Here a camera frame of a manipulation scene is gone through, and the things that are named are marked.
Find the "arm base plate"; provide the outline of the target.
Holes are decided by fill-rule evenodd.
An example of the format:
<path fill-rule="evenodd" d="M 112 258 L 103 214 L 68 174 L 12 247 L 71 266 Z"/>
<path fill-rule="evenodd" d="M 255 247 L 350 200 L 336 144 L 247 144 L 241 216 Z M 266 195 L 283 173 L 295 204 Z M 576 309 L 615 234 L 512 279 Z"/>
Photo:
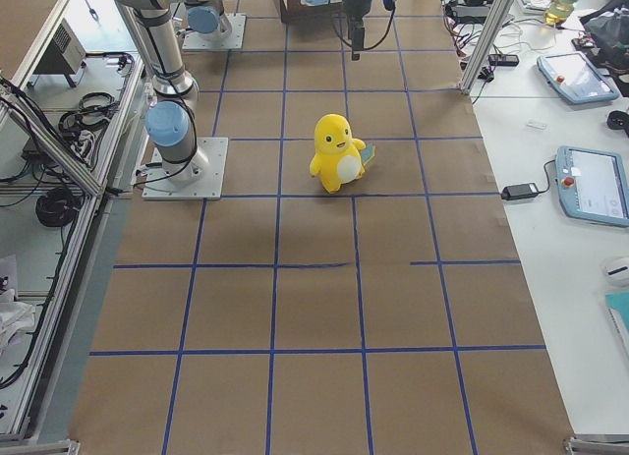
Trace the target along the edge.
<path fill-rule="evenodd" d="M 244 40 L 246 15 L 243 13 L 219 15 L 212 10 L 189 12 L 189 30 L 183 50 L 187 52 L 224 51 L 240 49 Z"/>
<path fill-rule="evenodd" d="M 229 140 L 198 138 L 198 151 L 191 163 L 180 173 L 174 164 L 163 163 L 155 147 L 152 162 L 160 166 L 147 172 L 142 197 L 146 200 L 196 200 L 221 198 Z"/>

